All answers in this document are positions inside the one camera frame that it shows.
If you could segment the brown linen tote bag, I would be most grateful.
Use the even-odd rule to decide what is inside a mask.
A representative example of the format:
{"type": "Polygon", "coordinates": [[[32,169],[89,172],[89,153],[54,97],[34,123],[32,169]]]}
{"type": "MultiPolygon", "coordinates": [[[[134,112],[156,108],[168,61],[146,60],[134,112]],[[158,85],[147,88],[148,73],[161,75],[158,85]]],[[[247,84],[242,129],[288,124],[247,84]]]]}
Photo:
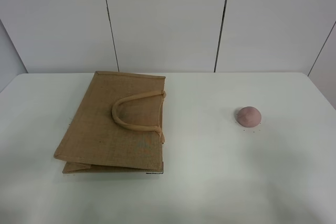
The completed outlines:
{"type": "Polygon", "coordinates": [[[63,173],[163,173],[165,77],[97,71],[55,150],[63,173]]]}

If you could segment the pink peach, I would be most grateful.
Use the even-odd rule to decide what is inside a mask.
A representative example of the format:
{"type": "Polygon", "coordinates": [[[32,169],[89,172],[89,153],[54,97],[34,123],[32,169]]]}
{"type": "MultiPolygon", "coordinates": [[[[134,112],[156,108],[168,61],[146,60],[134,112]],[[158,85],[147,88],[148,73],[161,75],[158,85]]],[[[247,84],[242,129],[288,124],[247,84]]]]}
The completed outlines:
{"type": "Polygon", "coordinates": [[[256,127],[261,123],[261,113],[252,106],[241,108],[236,116],[236,121],[243,127],[256,127]]]}

